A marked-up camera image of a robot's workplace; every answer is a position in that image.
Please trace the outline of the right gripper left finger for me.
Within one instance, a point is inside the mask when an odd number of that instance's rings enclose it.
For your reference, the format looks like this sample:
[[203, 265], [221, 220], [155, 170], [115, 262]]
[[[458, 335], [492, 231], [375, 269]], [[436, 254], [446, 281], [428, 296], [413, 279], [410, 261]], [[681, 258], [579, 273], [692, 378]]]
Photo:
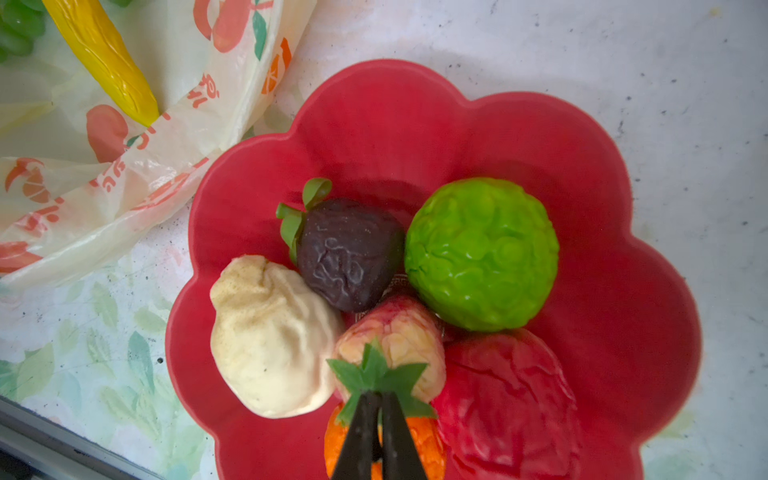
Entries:
[[371, 480], [372, 465], [381, 457], [378, 415], [381, 395], [365, 392], [358, 400], [332, 480]]

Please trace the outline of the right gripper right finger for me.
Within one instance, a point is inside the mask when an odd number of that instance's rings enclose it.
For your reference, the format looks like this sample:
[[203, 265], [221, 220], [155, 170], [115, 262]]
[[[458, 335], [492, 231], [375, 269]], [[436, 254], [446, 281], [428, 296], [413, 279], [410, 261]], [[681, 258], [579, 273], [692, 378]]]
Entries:
[[381, 394], [382, 470], [384, 480], [427, 480], [397, 396]]

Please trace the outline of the fake dark purple fruit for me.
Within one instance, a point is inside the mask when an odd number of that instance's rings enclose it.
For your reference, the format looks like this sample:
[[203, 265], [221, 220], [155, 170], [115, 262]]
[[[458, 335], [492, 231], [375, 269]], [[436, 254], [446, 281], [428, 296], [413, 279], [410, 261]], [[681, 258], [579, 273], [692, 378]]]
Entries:
[[276, 217], [289, 256], [306, 284], [347, 313], [373, 308], [404, 257], [406, 231], [391, 213], [346, 198], [330, 198], [332, 182], [304, 186], [303, 210], [280, 203]]

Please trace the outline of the fake cream potato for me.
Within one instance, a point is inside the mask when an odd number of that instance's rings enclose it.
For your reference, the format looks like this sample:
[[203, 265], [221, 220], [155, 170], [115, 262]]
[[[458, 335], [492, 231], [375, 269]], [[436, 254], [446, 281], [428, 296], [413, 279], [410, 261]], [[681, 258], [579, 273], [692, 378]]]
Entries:
[[268, 419], [323, 406], [335, 391], [327, 364], [341, 313], [295, 271], [263, 256], [233, 259], [210, 290], [211, 351], [237, 398]]

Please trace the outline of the fake red apple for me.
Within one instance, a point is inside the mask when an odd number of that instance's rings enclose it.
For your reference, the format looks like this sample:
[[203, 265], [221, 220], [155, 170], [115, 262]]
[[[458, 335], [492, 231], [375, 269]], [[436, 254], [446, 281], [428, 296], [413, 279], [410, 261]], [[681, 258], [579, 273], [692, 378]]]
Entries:
[[576, 479], [582, 441], [575, 396], [532, 333], [473, 336], [446, 347], [433, 406], [449, 479]]

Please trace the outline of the red flower-shaped plate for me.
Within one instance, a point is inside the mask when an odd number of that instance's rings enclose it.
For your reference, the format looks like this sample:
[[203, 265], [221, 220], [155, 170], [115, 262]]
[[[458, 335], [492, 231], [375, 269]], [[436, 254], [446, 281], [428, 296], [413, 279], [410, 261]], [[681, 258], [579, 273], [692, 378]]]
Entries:
[[695, 382], [693, 297], [633, 236], [630, 181], [610, 136], [557, 98], [467, 100], [414, 63], [349, 67], [289, 132], [214, 162], [191, 208], [194, 269], [169, 318], [166, 359], [190, 415], [213, 436], [223, 479], [323, 479], [340, 405], [271, 420], [222, 377], [211, 289], [236, 259], [316, 272], [354, 264], [329, 210], [359, 203], [407, 231], [409, 288], [372, 314], [437, 316], [432, 401], [408, 402], [443, 443], [450, 479], [639, 479], [641, 445]]

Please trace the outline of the fake green lime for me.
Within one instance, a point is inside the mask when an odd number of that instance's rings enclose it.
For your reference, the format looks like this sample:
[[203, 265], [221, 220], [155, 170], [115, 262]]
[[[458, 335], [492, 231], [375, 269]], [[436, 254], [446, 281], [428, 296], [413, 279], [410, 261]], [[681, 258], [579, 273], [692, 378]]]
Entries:
[[522, 328], [542, 309], [559, 242], [544, 205], [507, 180], [446, 184], [415, 214], [404, 266], [442, 320], [468, 331]]

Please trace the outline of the fake small strawberry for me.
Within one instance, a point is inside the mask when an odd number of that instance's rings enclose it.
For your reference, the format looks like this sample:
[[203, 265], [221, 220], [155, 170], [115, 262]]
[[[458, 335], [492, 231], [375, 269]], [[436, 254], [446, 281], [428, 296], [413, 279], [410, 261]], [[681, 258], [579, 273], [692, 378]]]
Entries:
[[393, 295], [363, 316], [338, 339], [328, 364], [343, 401], [392, 392], [407, 418], [437, 417], [431, 401], [446, 382], [442, 334], [411, 296]]

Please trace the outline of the cream printed plastic bag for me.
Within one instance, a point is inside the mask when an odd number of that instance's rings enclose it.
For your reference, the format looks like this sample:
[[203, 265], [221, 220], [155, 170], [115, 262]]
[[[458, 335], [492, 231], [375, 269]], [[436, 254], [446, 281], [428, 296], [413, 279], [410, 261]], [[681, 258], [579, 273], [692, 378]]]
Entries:
[[1, 62], [1, 289], [74, 280], [175, 214], [265, 113], [312, 1], [99, 1], [160, 116], [124, 113], [47, 12]]

